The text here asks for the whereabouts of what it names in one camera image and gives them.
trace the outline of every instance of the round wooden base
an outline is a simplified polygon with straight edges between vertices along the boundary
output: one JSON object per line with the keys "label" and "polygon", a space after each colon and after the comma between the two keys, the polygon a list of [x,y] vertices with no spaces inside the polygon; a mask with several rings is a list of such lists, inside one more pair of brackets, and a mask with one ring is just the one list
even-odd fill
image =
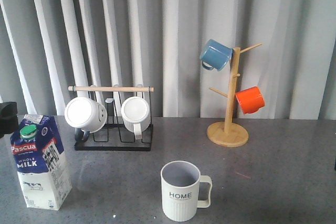
{"label": "round wooden base", "polygon": [[224,132],[224,122],[211,124],[206,130],[208,138],[215,144],[225,147],[238,147],[248,140],[248,133],[242,126],[232,123],[230,131]]}

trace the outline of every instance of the green bottle cap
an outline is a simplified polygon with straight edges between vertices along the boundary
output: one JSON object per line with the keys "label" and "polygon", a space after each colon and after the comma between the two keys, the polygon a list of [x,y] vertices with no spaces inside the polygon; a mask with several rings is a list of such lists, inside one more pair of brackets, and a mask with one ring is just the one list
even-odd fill
{"label": "green bottle cap", "polygon": [[33,138],[37,133],[37,127],[35,124],[24,126],[20,130],[21,138],[28,139]]}

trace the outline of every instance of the blue mug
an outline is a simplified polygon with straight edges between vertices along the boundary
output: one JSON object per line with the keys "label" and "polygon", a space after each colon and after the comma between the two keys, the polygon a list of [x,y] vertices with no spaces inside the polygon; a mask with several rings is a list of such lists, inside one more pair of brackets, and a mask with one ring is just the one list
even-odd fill
{"label": "blue mug", "polygon": [[204,46],[200,60],[202,61],[202,66],[206,70],[213,70],[214,68],[218,71],[227,64],[229,59],[231,59],[233,49],[223,46],[222,44],[210,39]]}

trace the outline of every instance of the mug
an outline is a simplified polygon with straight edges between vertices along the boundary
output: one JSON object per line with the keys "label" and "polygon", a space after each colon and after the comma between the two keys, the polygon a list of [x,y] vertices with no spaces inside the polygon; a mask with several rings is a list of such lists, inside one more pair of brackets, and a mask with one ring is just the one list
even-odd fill
{"label": "mug", "polygon": [[135,139],[142,139],[142,132],[151,122],[150,108],[145,99],[129,97],[121,106],[121,115],[126,129],[134,133]]}
{"label": "mug", "polygon": [[[198,200],[199,184],[208,183],[207,200]],[[200,170],[187,161],[172,161],[161,169],[162,209],[174,221],[193,218],[197,208],[210,206],[212,181],[201,175]]]}
{"label": "mug", "polygon": [[202,61],[203,68],[206,70],[213,70],[215,68],[220,71],[227,64],[229,59],[231,59],[232,52],[232,48],[223,46],[213,39],[210,39],[204,46],[199,58]]}
{"label": "mug", "polygon": [[65,120],[74,128],[94,133],[105,125],[107,111],[103,105],[90,98],[76,97],[65,108]]}
{"label": "mug", "polygon": [[258,87],[236,92],[236,98],[244,114],[252,114],[265,106],[263,96]]}

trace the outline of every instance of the gray countertop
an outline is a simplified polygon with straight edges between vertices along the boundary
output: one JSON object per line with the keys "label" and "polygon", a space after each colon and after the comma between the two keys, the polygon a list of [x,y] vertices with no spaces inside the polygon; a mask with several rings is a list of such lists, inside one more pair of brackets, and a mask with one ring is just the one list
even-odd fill
{"label": "gray countertop", "polygon": [[7,135],[0,223],[176,223],[161,204],[160,170],[173,160],[213,181],[211,206],[186,223],[336,222],[336,121],[234,120],[249,133],[236,148],[208,140],[217,121],[154,118],[150,152],[75,151],[74,130],[58,116],[73,186],[59,211],[26,208]]}

